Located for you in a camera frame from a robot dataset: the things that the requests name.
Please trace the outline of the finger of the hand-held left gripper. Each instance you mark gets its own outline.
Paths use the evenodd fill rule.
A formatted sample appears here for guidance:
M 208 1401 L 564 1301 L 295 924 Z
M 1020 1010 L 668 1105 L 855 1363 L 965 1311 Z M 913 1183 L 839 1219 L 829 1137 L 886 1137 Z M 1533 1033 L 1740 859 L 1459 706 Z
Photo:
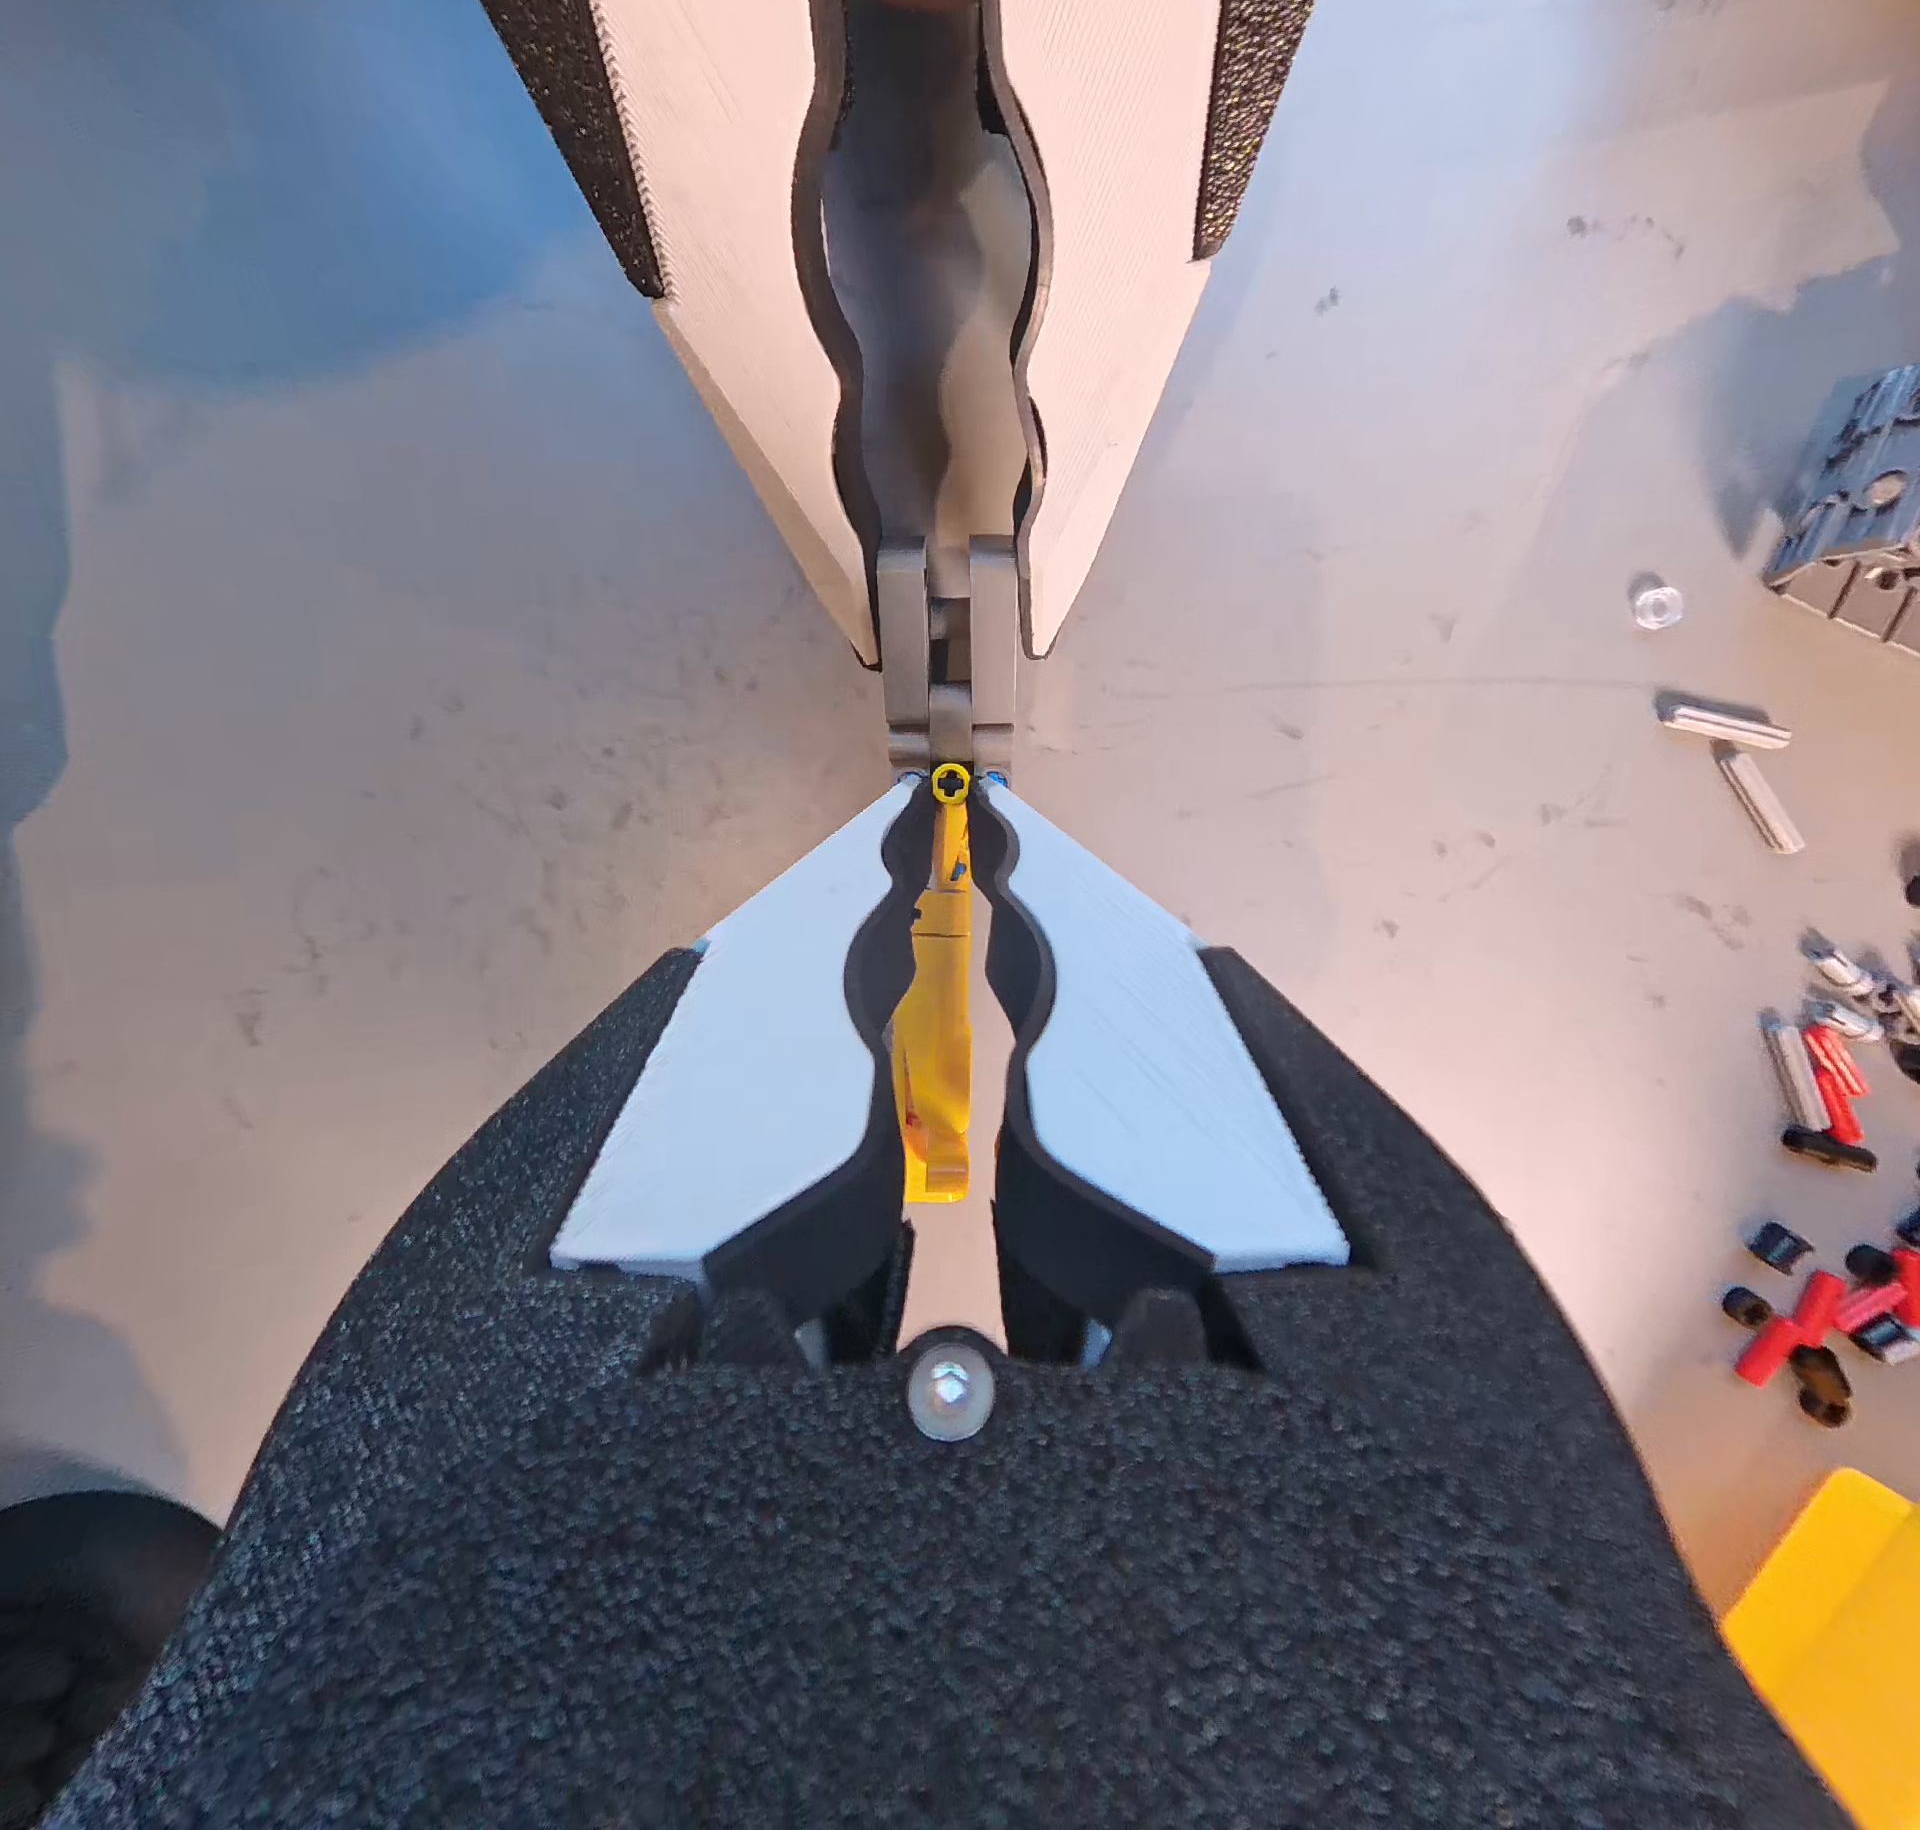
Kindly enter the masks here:
M 659 329 L 825 610 L 875 666 L 862 357 L 823 203 L 844 0 L 586 1 L 659 265 Z
M 1208 280 L 1196 216 L 1218 16 L 1220 0 L 990 0 L 1039 218 L 1016 361 L 1039 446 L 1020 522 L 1033 658 L 1083 586 Z

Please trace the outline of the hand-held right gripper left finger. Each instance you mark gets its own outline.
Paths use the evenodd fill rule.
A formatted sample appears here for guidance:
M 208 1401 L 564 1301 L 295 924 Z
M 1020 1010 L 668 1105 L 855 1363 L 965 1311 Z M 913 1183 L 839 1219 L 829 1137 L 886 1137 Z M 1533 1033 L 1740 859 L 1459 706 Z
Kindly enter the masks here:
M 900 780 L 715 924 L 551 1265 L 873 1270 L 901 1212 L 884 1033 L 916 903 L 919 784 Z

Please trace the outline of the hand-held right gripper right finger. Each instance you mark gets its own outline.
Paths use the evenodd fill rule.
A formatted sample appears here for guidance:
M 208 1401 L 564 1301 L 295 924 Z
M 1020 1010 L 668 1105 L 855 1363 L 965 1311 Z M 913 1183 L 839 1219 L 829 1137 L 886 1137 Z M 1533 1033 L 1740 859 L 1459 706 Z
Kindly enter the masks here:
M 1346 1267 L 1349 1240 L 1213 984 L 1207 942 L 995 780 L 973 798 L 1008 1139 L 1202 1273 Z

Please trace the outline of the yellow toy brick cylinder assembly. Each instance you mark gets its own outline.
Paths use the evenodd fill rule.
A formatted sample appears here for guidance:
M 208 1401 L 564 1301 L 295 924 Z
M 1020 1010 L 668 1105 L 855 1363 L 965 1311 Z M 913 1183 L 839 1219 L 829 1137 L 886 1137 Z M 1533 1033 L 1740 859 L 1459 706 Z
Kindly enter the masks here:
M 915 978 L 894 1030 L 894 1086 L 904 1199 L 950 1205 L 971 1191 L 973 1119 L 973 844 L 961 763 L 929 771 L 929 879 L 915 904 Z

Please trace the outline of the grey yellow toy brick assembly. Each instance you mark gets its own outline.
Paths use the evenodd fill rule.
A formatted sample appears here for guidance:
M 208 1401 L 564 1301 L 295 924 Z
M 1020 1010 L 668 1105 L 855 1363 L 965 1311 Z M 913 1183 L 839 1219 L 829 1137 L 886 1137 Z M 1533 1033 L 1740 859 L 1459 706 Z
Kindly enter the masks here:
M 1022 658 L 1013 540 L 883 538 L 875 633 L 890 768 L 954 763 L 1006 780 Z

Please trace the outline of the yellow plastic parts bin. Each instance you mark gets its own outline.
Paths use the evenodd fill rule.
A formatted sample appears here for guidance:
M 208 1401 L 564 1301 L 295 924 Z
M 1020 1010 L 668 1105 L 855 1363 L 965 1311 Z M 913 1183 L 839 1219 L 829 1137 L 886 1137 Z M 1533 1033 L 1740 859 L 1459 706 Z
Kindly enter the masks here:
M 1834 1470 L 1722 1623 L 1858 1826 L 1917 1824 L 1917 1507 Z

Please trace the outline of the grey desk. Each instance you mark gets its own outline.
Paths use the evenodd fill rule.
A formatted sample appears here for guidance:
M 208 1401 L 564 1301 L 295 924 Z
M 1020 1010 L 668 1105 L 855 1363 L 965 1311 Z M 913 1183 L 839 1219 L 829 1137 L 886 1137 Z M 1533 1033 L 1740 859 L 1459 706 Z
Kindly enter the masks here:
M 1316 0 L 1012 793 L 1355 1265 L 971 1449 L 543 1267 L 896 786 L 655 304 L 480 0 L 3 0 L 3 1467 L 226 1523 L 45 1826 L 1849 1826 L 1713 1616 L 1847 1456 L 1715 1303 L 1913 1191 L 1756 1020 L 1916 934 L 1916 658 L 1764 584 L 1916 359 L 1916 0 Z

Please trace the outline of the pile of black red pins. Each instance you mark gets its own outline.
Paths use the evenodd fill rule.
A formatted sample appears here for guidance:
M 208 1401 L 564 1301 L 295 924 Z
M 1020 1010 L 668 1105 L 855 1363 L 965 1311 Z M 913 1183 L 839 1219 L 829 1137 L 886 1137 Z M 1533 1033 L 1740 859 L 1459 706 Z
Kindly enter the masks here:
M 1882 1056 L 1916 1080 L 1916 942 L 1905 964 L 1855 953 L 1827 929 L 1804 925 L 1798 953 L 1807 991 L 1789 1010 L 1759 1013 L 1764 1054 L 1780 1091 L 1780 1151 L 1812 1170 L 1865 1178 L 1882 1166 L 1862 1103 L 1865 1060 Z M 1787 1387 L 1816 1430 L 1855 1415 L 1853 1371 L 1916 1368 L 1917 1212 L 1894 1212 L 1882 1238 L 1852 1243 L 1834 1265 L 1790 1222 L 1766 1219 L 1740 1243 L 1760 1283 L 1732 1283 L 1715 1310 L 1740 1331 L 1732 1373 L 1750 1389 Z

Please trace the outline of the tracked toy brick vehicle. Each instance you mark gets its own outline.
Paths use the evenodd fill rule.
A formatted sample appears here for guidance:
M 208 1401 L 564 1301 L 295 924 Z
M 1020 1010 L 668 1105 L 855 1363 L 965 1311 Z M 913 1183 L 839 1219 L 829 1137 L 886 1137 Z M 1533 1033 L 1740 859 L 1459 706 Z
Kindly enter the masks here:
M 1766 590 L 1869 643 L 1917 654 L 1917 364 L 1865 382 L 1816 446 Z

